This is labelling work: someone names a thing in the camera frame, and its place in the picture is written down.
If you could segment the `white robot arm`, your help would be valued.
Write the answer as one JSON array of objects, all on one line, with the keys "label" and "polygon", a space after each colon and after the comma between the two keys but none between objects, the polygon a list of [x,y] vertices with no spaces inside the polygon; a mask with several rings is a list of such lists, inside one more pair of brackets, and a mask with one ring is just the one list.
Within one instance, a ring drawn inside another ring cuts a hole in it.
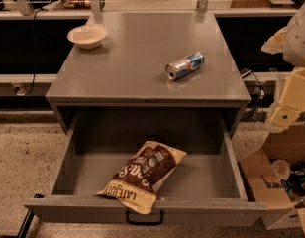
[{"label": "white robot arm", "polygon": [[266,126],[281,132],[291,126],[305,111],[305,2],[286,27],[278,30],[261,47],[268,54],[282,53],[294,66],[277,84],[278,96],[267,115]]}]

